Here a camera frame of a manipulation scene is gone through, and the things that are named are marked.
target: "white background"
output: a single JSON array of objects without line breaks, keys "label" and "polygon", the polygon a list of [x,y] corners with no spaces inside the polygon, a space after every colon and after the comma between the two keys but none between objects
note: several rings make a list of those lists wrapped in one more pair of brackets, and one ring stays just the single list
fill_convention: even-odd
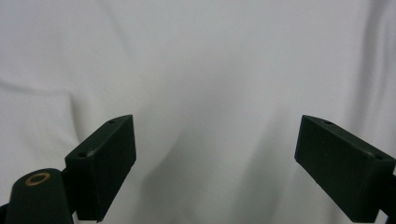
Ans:
[{"label": "white background", "polygon": [[0,204],[133,114],[103,223],[351,223],[293,158],[300,120],[396,157],[395,22],[391,0],[2,1]]}]

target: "white sheet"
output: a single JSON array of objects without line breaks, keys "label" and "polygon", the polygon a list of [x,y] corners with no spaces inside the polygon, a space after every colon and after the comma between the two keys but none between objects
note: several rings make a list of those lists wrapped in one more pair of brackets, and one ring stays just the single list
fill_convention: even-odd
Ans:
[{"label": "white sheet", "polygon": [[[108,119],[137,162],[104,223],[350,223],[302,114],[396,157],[396,1],[0,4],[0,203]],[[381,214],[376,223],[384,223]]]}]

